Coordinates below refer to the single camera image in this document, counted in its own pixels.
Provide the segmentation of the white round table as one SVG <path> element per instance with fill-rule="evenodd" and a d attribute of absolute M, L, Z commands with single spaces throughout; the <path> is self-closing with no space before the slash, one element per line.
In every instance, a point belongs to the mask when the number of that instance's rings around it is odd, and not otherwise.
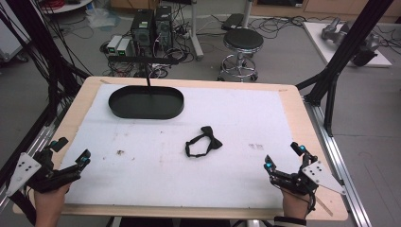
<path fill-rule="evenodd" d="M 93 3 L 94 0 L 79 0 L 79 2 L 76 4 L 64 4 L 62 7 L 57 9 L 41 7 L 41 10 L 46 14 L 62 13 L 75 9 L 85 8 L 87 6 L 91 6 Z"/>

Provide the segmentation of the black flat box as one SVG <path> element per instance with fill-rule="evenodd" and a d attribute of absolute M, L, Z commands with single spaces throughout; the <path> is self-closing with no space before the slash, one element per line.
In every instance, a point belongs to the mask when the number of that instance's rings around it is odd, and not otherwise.
<path fill-rule="evenodd" d="M 233 13 L 231 14 L 221 25 L 223 30 L 231 30 L 242 28 L 244 15 L 241 13 Z"/>

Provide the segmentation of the black T-shaped stand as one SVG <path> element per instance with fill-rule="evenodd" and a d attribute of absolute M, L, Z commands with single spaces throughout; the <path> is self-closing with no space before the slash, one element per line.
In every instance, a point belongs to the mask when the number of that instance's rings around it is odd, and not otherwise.
<path fill-rule="evenodd" d="M 144 65 L 147 65 L 149 63 L 176 65 L 180 63 L 178 60 L 175 59 L 164 59 L 155 57 L 150 58 L 150 57 L 110 56 L 108 60 L 119 61 L 119 62 L 137 62 L 137 63 L 143 63 Z"/>

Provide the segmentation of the aluminium rail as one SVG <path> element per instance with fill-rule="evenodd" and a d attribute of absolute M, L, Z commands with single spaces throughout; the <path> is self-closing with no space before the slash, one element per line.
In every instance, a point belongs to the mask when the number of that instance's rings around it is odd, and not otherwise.
<path fill-rule="evenodd" d="M 313 106 L 303 98 L 306 111 L 312 122 L 323 148 L 323 154 L 328 162 L 330 170 L 345 189 L 345 195 L 342 197 L 345 208 L 356 227 L 373 227 L 369 215 L 365 209 L 362 199 L 359 196 L 357 187 L 354 183 L 351 171 L 346 163 L 344 150 L 340 147 L 338 138 L 330 136 L 327 129 L 323 126 L 324 111 L 320 106 Z"/>
<path fill-rule="evenodd" d="M 32 155 L 39 148 L 43 148 L 54 135 L 68 108 L 68 104 L 60 104 L 57 107 L 55 116 L 51 116 L 50 107 L 46 106 L 15 151 L 11 153 L 0 168 L 0 214 L 9 205 L 10 199 L 6 196 L 6 190 L 20 154 L 27 152 L 29 155 Z"/>

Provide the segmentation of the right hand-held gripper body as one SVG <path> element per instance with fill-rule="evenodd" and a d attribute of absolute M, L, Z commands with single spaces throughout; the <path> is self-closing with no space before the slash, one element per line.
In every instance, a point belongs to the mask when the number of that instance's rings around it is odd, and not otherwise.
<path fill-rule="evenodd" d="M 314 155 L 310 158 L 303 156 L 297 173 L 288 174 L 276 169 L 275 173 L 270 174 L 270 183 L 300 195 L 313 194 L 319 186 L 341 195 L 346 194 L 345 189 Z"/>

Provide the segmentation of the person's left hand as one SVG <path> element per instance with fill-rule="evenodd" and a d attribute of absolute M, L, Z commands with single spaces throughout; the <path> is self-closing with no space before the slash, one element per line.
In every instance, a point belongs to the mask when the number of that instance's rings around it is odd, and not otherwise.
<path fill-rule="evenodd" d="M 60 213 L 65 203 L 65 195 L 69 191 L 70 183 L 62 187 L 41 193 L 34 192 L 36 210 L 40 213 L 53 212 Z"/>

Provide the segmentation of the person's right hand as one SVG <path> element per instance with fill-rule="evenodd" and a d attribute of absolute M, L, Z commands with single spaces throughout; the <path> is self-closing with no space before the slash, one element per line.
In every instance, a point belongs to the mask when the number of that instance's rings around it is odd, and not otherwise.
<path fill-rule="evenodd" d="M 283 211 L 287 218 L 305 219 L 308 214 L 309 196 L 294 194 L 283 189 Z"/>

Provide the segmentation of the black bow tie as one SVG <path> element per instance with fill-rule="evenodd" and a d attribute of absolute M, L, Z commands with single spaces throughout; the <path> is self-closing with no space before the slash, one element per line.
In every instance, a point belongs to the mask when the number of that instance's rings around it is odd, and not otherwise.
<path fill-rule="evenodd" d="M 190 141 L 187 141 L 185 143 L 185 154 L 187 157 L 193 157 L 193 158 L 200 158 L 206 156 L 212 149 L 219 149 L 223 146 L 223 144 L 215 137 L 214 131 L 211 126 L 204 126 L 200 128 L 201 134 L 194 137 Z M 206 148 L 206 151 L 204 153 L 200 154 L 192 154 L 190 147 L 197 143 L 201 138 L 207 137 L 209 139 L 209 145 Z"/>

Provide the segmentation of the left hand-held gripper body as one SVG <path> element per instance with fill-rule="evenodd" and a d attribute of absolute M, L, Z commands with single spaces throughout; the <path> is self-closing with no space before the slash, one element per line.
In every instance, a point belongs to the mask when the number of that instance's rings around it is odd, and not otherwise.
<path fill-rule="evenodd" d="M 78 180 L 81 172 L 81 157 L 77 158 L 74 165 L 57 170 L 52 162 L 54 152 L 54 149 L 46 148 L 36 152 L 33 157 L 23 152 L 10 178 L 6 195 L 15 194 L 24 185 L 45 193 Z"/>

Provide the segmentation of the white table mat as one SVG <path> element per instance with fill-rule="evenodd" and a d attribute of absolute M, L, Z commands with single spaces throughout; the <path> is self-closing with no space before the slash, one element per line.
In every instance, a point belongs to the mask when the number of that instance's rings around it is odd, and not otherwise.
<path fill-rule="evenodd" d="M 300 161 L 280 91 L 182 88 L 183 111 L 169 120 L 123 119 L 108 99 L 116 86 L 102 85 L 62 160 L 71 165 L 86 149 L 91 162 L 66 196 L 69 204 L 201 208 L 280 207 L 282 194 L 264 168 L 297 171 Z M 200 158 L 185 143 L 211 126 L 223 144 Z M 206 151 L 207 137 L 190 147 Z"/>

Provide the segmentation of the black computer tower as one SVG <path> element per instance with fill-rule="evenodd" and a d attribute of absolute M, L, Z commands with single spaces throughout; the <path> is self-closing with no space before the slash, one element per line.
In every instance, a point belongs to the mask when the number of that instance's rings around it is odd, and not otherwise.
<path fill-rule="evenodd" d="M 159 6 L 155 12 L 156 40 L 163 50 L 173 46 L 171 13 L 171 6 Z"/>
<path fill-rule="evenodd" d="M 138 56 L 152 56 L 154 19 L 152 9 L 139 9 L 131 24 L 131 36 Z"/>

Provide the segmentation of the black oval tray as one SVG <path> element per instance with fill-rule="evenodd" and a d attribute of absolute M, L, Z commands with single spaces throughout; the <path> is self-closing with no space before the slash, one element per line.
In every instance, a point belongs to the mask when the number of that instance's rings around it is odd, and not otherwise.
<path fill-rule="evenodd" d="M 165 120 L 183 111 L 184 97 L 172 87 L 130 85 L 112 92 L 108 104 L 120 118 Z"/>

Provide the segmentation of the white table leg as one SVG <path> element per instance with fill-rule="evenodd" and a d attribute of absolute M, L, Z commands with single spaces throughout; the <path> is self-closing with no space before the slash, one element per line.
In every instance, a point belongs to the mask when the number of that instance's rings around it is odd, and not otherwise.
<path fill-rule="evenodd" d="M 204 54 L 201 49 L 201 44 L 197 36 L 197 0 L 190 0 L 191 2 L 191 29 L 190 39 L 195 51 L 195 59 L 200 61 Z"/>

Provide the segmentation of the small white power unit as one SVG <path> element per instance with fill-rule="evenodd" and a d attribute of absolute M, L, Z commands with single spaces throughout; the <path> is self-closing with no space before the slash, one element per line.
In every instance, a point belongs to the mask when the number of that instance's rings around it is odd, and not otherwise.
<path fill-rule="evenodd" d="M 116 49 L 119 46 L 119 43 L 122 40 L 122 36 L 121 35 L 115 35 L 112 37 L 112 39 L 109 41 L 109 43 L 107 44 L 107 50 L 109 54 L 115 54 L 116 53 Z"/>
<path fill-rule="evenodd" d="M 131 40 L 127 38 L 123 38 L 119 46 L 116 49 L 116 53 L 118 56 L 130 56 L 131 55 Z"/>

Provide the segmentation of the white floor board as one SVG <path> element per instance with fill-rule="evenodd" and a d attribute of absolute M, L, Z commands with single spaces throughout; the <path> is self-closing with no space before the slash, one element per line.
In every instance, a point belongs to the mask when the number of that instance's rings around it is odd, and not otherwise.
<path fill-rule="evenodd" d="M 304 28 L 309 38 L 314 43 L 323 60 L 326 63 L 329 63 L 337 51 L 338 46 L 330 40 L 325 41 L 321 38 L 322 30 L 326 26 L 327 23 L 304 22 Z M 392 64 L 379 50 L 376 50 L 375 53 L 376 56 L 373 57 L 367 64 L 365 64 L 365 67 L 387 68 L 392 66 Z"/>

